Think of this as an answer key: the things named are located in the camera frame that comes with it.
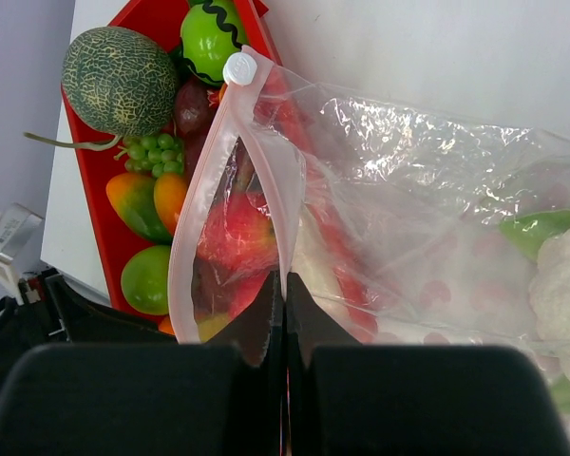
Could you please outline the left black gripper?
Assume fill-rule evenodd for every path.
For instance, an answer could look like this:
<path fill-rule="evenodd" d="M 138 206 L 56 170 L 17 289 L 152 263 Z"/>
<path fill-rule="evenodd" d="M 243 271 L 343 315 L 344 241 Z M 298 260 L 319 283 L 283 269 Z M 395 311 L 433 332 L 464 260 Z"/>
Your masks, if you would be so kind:
<path fill-rule="evenodd" d="M 146 318 L 76 293 L 54 269 L 18 283 L 23 293 L 0 299 L 0 390 L 27 351 L 49 343 L 167 343 L 175 337 Z"/>

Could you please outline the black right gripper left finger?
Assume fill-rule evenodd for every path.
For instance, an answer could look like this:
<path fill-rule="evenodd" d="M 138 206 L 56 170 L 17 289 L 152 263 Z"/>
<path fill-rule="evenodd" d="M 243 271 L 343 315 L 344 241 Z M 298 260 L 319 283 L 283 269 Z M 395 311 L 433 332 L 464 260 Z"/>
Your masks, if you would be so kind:
<path fill-rule="evenodd" d="M 49 343 L 0 390 L 0 455 L 277 455 L 271 283 L 205 344 Z"/>

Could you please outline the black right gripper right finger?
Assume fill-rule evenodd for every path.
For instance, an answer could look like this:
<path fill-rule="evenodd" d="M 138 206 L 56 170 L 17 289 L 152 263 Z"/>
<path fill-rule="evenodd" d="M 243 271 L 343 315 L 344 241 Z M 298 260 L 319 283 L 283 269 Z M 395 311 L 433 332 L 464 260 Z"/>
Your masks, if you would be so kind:
<path fill-rule="evenodd" d="M 293 455 L 569 455 L 542 377 L 498 346 L 366 345 L 289 275 Z"/>

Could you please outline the clear zip top bag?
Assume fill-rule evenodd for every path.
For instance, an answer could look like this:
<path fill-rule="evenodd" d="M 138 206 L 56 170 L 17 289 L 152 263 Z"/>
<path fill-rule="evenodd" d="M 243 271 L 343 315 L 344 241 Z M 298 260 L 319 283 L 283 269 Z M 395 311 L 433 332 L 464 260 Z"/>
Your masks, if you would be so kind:
<path fill-rule="evenodd" d="M 171 250 L 180 342 L 200 341 L 206 318 L 239 316 L 269 272 L 296 273 L 358 341 L 505 345 L 551 389 L 559 359 L 528 302 L 536 263 L 500 223 L 570 209 L 570 140 L 312 84 L 250 47 L 223 75 Z M 259 272 L 197 257 L 209 211 L 236 192 L 267 201 L 277 261 Z"/>

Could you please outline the white cauliflower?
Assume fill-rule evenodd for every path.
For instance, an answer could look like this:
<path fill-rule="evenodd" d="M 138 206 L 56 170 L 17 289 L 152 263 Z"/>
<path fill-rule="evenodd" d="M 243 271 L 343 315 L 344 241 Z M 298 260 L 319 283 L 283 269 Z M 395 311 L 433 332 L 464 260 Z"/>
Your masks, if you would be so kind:
<path fill-rule="evenodd" d="M 560 409 L 570 414 L 570 209 L 506 219 L 500 231 L 536 263 L 528 302 L 538 336 L 559 359 L 561 377 L 551 392 Z"/>

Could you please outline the orange fruit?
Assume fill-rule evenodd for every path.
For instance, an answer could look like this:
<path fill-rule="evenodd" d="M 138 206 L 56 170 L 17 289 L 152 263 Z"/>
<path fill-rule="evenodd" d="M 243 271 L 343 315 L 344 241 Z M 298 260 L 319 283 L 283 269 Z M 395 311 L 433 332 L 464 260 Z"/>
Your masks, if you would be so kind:
<path fill-rule="evenodd" d="M 166 333 L 166 334 L 169 334 L 169 335 L 171 335 L 171 336 L 174 336 L 174 335 L 175 335 L 175 331 L 174 331 L 174 329 L 173 329 L 172 322 L 171 322 L 171 319 L 170 319 L 170 316 L 169 316 L 169 315 L 166 315 L 166 316 L 161 320 L 161 322 L 159 323 L 159 326 L 158 326 L 158 330 L 159 330 L 161 333 Z"/>

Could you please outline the green apple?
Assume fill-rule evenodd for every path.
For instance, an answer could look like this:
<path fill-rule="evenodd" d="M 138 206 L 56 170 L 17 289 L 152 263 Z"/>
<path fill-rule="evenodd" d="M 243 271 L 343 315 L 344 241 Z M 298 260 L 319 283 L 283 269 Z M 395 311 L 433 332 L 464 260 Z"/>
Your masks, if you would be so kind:
<path fill-rule="evenodd" d="M 142 314 L 168 314 L 167 278 L 171 249 L 155 245 L 129 259 L 121 274 L 126 302 Z"/>

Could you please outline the yellow green mango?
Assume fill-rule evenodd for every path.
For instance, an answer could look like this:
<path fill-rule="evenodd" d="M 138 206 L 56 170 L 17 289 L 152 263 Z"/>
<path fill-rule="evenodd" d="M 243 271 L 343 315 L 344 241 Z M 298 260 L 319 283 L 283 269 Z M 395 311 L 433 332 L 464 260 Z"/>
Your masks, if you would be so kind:
<path fill-rule="evenodd" d="M 170 244 L 172 235 L 155 207 L 154 187 L 153 178 L 124 172 L 110 179 L 105 191 L 110 205 L 133 233 L 156 244 Z"/>

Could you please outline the red tomato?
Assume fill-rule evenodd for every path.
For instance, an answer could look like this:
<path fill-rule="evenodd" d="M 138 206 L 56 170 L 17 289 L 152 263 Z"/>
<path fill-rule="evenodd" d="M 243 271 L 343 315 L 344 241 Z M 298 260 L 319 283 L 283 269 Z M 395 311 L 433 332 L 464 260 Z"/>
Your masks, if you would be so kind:
<path fill-rule="evenodd" d="M 197 257 L 235 272 L 274 266 L 276 234 L 264 194 L 236 192 L 216 203 L 199 237 Z"/>

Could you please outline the red plastic tray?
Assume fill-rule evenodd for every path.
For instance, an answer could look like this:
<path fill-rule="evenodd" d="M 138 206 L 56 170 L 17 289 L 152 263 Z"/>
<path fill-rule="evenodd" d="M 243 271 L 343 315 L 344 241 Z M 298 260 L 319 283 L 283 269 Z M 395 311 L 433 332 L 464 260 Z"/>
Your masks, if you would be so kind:
<path fill-rule="evenodd" d="M 272 37 L 261 21 L 268 7 L 262 1 L 236 1 L 235 6 L 251 46 L 277 61 Z M 110 25 L 134 29 L 170 51 L 178 44 L 181 22 L 188 10 L 186 1 L 129 1 L 107 18 L 102 19 L 98 12 L 92 13 L 91 18 L 95 28 Z M 125 301 L 120 280 L 125 263 L 151 243 L 131 232 L 108 201 L 105 192 L 108 181 L 124 171 L 124 166 L 111 157 L 114 151 L 79 149 L 76 157 L 111 307 L 141 317 L 142 314 Z"/>

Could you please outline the red orange mango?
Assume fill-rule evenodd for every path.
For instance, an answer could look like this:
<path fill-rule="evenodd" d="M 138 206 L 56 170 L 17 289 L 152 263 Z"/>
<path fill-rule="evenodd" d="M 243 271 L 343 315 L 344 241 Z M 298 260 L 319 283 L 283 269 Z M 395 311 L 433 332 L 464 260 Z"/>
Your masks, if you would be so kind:
<path fill-rule="evenodd" d="M 156 180 L 154 205 L 160 221 L 171 236 L 175 235 L 186 193 L 187 182 L 180 174 L 164 173 Z"/>

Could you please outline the green grapes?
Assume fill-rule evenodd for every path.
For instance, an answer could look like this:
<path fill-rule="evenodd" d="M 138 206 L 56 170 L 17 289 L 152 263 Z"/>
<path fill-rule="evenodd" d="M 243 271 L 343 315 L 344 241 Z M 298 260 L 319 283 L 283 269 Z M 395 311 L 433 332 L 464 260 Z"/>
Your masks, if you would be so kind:
<path fill-rule="evenodd" d="M 169 133 L 125 137 L 114 160 L 123 162 L 129 173 L 157 179 L 165 173 L 183 174 L 183 151 L 183 140 Z"/>

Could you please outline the dark red plum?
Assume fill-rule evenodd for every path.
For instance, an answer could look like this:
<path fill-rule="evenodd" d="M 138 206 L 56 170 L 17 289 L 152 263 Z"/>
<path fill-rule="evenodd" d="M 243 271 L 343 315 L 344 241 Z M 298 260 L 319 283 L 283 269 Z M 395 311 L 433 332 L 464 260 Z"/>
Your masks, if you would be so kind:
<path fill-rule="evenodd" d="M 219 105 L 219 92 L 197 79 L 190 79 L 179 89 L 173 118 L 179 137 L 187 138 L 205 132 Z"/>

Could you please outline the green toy melon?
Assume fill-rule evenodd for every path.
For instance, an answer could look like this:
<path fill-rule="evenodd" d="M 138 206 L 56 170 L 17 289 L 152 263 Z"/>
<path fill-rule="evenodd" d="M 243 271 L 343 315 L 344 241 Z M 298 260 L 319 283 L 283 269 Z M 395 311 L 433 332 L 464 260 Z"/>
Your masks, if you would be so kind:
<path fill-rule="evenodd" d="M 221 86 L 228 58 L 249 40 L 233 1 L 203 1 L 191 7 L 180 26 L 182 57 L 209 86 Z"/>

